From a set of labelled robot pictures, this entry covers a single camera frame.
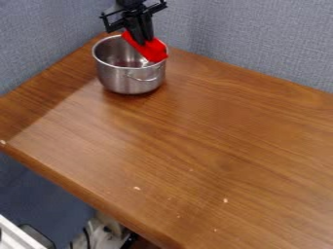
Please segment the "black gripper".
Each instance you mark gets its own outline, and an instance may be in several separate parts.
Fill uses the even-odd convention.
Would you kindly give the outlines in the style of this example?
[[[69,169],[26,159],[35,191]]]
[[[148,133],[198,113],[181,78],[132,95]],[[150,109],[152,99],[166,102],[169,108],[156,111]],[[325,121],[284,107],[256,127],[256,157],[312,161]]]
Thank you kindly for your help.
[[[126,29],[141,46],[154,39],[153,15],[168,8],[166,0],[157,0],[152,5],[148,5],[146,1],[117,0],[99,16],[109,33]]]

